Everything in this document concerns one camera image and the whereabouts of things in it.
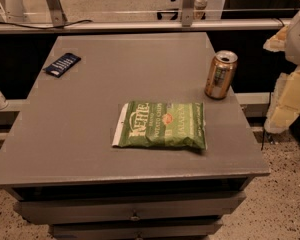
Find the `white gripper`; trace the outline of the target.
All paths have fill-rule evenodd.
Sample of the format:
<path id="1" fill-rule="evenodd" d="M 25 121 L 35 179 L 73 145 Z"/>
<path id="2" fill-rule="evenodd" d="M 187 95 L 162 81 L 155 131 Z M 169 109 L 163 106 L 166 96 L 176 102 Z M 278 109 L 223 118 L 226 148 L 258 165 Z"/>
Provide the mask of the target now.
<path id="1" fill-rule="evenodd" d="M 271 52 L 285 50 L 285 58 L 299 65 L 290 74 L 280 74 L 266 115 L 265 130 L 279 134 L 287 130 L 300 115 L 300 10 L 288 27 L 282 27 L 266 40 L 263 48 Z"/>

